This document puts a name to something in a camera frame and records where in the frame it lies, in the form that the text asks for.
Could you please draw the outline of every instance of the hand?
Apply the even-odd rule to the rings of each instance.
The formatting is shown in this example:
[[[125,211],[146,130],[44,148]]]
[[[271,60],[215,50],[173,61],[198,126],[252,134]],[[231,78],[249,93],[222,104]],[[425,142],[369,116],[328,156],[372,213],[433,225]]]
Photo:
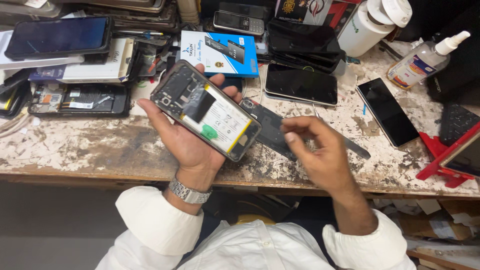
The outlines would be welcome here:
[[[330,195],[344,194],[356,187],[348,165],[343,137],[315,116],[300,116],[282,121],[285,140],[302,162],[309,179]],[[318,150],[311,152],[302,138],[315,141]]]
[[[201,73],[205,67],[195,67]],[[216,74],[210,81],[220,86],[225,81],[223,74]],[[235,86],[228,86],[223,92],[235,102],[241,101],[241,93]],[[180,163],[177,179],[188,188],[206,191],[210,188],[216,173],[225,161],[225,157],[177,123],[171,124],[162,110],[148,99],[139,99],[137,104],[145,110],[152,126],[160,134],[162,142]]]

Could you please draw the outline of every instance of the shirt cuff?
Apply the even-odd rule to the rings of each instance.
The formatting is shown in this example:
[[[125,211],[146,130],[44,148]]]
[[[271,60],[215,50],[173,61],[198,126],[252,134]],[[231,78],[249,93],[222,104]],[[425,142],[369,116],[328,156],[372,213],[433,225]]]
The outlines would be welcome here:
[[[115,203],[127,228],[145,246],[162,255],[177,256],[195,247],[204,213],[187,214],[172,206],[155,187],[128,189]]]
[[[373,210],[378,228],[369,235],[338,233],[332,225],[323,229],[325,247],[341,268],[355,270],[389,269],[400,263],[407,251],[401,230],[382,212]]]

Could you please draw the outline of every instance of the spray bottle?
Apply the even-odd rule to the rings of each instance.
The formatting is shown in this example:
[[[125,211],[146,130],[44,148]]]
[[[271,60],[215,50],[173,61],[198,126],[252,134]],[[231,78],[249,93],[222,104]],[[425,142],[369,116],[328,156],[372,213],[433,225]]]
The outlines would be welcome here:
[[[388,70],[388,79],[403,89],[412,87],[445,68],[450,62],[449,53],[469,36],[469,32],[462,31],[438,44],[423,42]]]

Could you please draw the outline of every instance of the workbench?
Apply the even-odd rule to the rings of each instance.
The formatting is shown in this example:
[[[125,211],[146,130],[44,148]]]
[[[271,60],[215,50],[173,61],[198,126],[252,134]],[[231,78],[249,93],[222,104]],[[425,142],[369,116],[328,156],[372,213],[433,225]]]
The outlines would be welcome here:
[[[391,46],[403,55],[411,49],[409,43],[403,42]],[[386,72],[395,60],[380,51],[378,45],[359,59],[361,64],[349,64],[357,76],[356,83],[346,85],[339,81],[338,105],[317,106],[317,109],[331,127],[370,152],[372,157],[365,160],[348,150],[352,173],[362,190],[373,196],[480,198],[478,180],[468,180],[450,189],[444,187],[445,180],[441,177],[426,181],[415,178],[430,162],[427,148],[421,139],[393,148],[372,114],[364,110],[355,86],[381,77],[417,130],[430,136],[439,134],[443,106],[430,99],[423,85],[403,90],[388,81]],[[245,96],[257,102],[266,65],[259,70],[262,79],[246,79],[243,90]],[[148,80],[139,83],[132,90],[132,101],[148,98],[156,83]],[[262,105],[283,117],[314,115],[311,104],[263,97]],[[33,119],[30,116],[23,133],[0,138],[0,180],[126,189],[169,181],[177,170],[178,162],[137,105],[129,117],[122,119],[41,118],[39,125],[34,125],[38,120]],[[278,190],[292,195],[325,194],[312,185],[298,161],[292,162],[260,143],[255,143],[241,161],[227,160],[214,184],[273,193]]]

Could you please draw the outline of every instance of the silver wristwatch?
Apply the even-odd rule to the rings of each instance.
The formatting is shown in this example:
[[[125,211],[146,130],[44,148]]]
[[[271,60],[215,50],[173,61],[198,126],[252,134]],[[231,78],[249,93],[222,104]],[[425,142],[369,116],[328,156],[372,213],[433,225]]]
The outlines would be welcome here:
[[[210,197],[210,194],[212,193],[212,188],[210,188],[207,192],[200,192],[187,188],[177,180],[176,174],[173,176],[173,179],[172,181],[170,181],[168,187],[173,192],[173,194],[180,197],[180,199],[182,199],[186,203],[205,203],[208,200],[208,197]]]

